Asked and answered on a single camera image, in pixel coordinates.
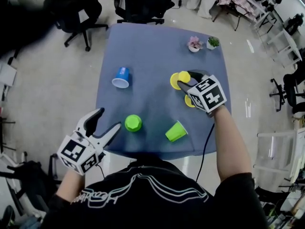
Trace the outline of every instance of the pink succulent plant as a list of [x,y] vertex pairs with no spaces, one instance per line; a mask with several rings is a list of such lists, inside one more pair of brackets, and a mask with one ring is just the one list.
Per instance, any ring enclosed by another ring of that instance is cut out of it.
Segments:
[[203,48],[203,42],[199,41],[199,38],[196,36],[191,36],[187,45],[193,48],[199,48],[199,49]]

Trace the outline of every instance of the black sleeve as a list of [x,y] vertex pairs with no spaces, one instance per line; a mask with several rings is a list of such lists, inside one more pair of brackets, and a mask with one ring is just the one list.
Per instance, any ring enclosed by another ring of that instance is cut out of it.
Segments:
[[224,180],[216,190],[214,205],[216,221],[223,228],[268,228],[251,173]]
[[70,202],[62,199],[56,194],[49,201],[49,211],[43,219],[41,229],[57,228],[65,221],[66,208],[69,207]]

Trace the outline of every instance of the blue cup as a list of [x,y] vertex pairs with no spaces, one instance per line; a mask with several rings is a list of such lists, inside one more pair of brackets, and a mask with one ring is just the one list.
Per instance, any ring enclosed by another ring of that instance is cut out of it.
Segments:
[[118,88],[127,88],[129,86],[129,69],[126,67],[120,67],[115,78],[112,80],[112,84]]

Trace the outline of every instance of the white plant pot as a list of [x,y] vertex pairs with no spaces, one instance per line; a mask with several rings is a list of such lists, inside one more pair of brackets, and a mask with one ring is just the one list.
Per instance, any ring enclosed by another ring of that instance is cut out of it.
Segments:
[[213,47],[210,43],[209,40],[206,42],[206,48],[210,50],[214,50],[216,47]]
[[200,48],[193,48],[193,47],[189,46],[189,50],[190,50],[191,52],[198,52],[199,49],[200,49]]

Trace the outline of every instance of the black t-shirt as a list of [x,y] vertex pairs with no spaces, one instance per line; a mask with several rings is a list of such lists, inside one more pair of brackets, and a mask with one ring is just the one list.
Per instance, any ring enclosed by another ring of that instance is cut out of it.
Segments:
[[251,173],[211,196],[181,172],[128,167],[86,187],[70,204],[58,196],[41,228],[267,228]]

